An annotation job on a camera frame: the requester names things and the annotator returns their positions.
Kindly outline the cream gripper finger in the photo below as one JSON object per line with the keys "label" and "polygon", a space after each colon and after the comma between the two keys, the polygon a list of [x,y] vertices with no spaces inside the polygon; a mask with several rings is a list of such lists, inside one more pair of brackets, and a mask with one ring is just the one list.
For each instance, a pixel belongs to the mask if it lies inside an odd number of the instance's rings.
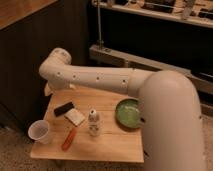
{"label": "cream gripper finger", "polygon": [[46,85],[45,85],[44,94],[45,94],[46,96],[50,96],[50,95],[53,94],[53,91],[52,91],[51,86],[50,86],[49,84],[46,84]]}

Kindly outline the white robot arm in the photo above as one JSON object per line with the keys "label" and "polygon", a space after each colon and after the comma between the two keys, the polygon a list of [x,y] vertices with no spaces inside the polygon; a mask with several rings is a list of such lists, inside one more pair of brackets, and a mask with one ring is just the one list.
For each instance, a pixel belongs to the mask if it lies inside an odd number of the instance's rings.
{"label": "white robot arm", "polygon": [[177,71],[73,66],[55,48],[39,74],[52,91],[81,85],[139,100],[145,171],[207,171],[200,100],[193,83]]}

